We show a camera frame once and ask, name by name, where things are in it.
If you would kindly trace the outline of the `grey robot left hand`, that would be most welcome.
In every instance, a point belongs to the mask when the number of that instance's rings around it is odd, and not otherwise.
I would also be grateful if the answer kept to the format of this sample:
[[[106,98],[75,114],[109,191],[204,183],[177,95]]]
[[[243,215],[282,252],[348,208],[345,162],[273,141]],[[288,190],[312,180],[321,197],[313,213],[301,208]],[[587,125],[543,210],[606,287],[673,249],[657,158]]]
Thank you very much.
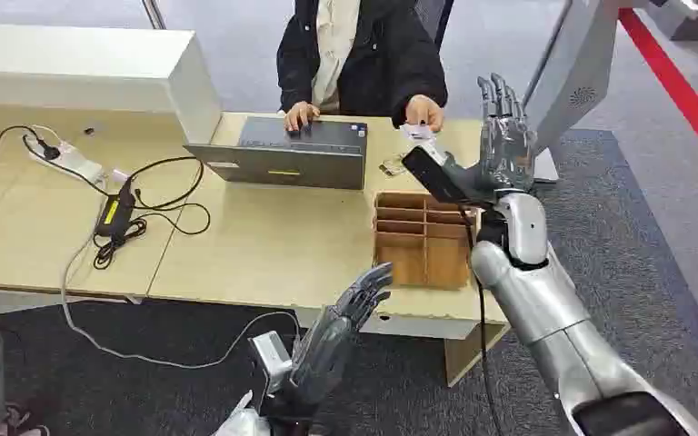
[[[336,303],[325,306],[304,338],[294,347],[288,389],[307,405],[321,402],[341,381],[354,336],[380,302],[391,293],[393,264],[380,263],[361,274]]]

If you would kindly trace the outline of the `person's left hand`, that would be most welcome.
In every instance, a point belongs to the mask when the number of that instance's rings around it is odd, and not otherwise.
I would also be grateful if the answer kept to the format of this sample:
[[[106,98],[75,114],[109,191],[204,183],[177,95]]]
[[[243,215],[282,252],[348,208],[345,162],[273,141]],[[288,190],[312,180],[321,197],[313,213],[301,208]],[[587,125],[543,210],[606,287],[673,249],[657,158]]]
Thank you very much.
[[[407,124],[426,125],[435,133],[443,128],[444,109],[426,95],[412,96],[405,107],[404,114]]]

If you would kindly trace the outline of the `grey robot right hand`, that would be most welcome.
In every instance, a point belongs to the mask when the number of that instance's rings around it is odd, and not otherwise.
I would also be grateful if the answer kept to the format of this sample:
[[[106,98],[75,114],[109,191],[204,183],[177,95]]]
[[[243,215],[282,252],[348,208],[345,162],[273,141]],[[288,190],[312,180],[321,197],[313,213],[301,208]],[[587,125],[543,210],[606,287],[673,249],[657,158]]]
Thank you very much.
[[[533,185],[536,133],[527,125],[522,101],[497,73],[480,76],[477,83],[484,120],[475,163],[462,166],[423,137],[402,157],[405,170],[441,203],[485,208],[506,193],[524,193]]]

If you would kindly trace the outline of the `person's right hand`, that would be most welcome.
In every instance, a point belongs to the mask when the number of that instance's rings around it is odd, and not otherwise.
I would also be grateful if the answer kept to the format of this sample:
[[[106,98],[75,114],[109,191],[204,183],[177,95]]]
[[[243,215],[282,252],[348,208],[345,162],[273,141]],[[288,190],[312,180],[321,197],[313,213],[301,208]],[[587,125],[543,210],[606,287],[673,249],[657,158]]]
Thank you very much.
[[[305,101],[298,102],[284,114],[284,129],[288,133],[300,132],[319,116],[320,109],[317,106]]]

